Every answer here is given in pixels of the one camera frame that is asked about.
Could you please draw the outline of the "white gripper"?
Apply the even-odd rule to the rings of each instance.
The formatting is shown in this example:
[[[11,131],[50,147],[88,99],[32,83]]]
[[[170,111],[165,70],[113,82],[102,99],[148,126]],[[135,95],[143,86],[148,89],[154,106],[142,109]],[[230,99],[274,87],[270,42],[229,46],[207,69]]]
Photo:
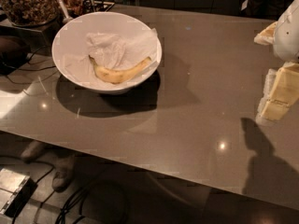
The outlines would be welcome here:
[[[274,54],[285,63],[270,69],[265,77],[257,121],[279,121],[299,99],[299,0],[254,37],[260,45],[273,45]]]

